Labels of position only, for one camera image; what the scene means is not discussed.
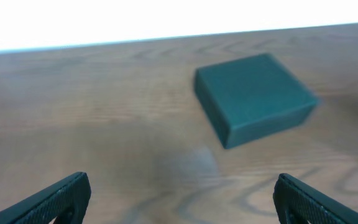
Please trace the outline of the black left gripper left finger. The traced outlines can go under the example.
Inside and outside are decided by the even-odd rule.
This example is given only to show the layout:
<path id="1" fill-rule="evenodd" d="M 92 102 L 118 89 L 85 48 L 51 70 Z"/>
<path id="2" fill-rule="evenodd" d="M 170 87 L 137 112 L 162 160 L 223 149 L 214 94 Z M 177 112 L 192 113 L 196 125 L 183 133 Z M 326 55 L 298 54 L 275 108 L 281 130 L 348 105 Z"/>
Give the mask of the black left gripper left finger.
<path id="1" fill-rule="evenodd" d="M 85 172 L 75 172 L 0 211 L 0 223 L 82 223 L 91 197 Z"/>

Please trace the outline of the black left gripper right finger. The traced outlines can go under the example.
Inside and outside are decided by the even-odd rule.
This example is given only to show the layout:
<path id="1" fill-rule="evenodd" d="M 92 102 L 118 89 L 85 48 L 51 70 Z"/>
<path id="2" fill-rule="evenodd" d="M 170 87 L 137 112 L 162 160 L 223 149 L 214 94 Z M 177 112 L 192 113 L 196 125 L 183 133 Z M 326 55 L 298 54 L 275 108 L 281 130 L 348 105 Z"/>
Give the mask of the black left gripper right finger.
<path id="1" fill-rule="evenodd" d="M 358 213 L 297 178 L 282 173 L 273 202 L 281 224 L 358 224 Z"/>

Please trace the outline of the dark green box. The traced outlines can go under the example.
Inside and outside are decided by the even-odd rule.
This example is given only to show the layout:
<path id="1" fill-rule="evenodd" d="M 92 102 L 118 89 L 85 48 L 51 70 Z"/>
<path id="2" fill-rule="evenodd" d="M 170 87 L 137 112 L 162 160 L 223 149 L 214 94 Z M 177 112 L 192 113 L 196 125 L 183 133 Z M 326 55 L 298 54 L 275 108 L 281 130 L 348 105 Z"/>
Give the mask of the dark green box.
<path id="1" fill-rule="evenodd" d="M 270 54 L 197 68 L 194 91 L 225 149 L 299 126 L 319 102 Z"/>

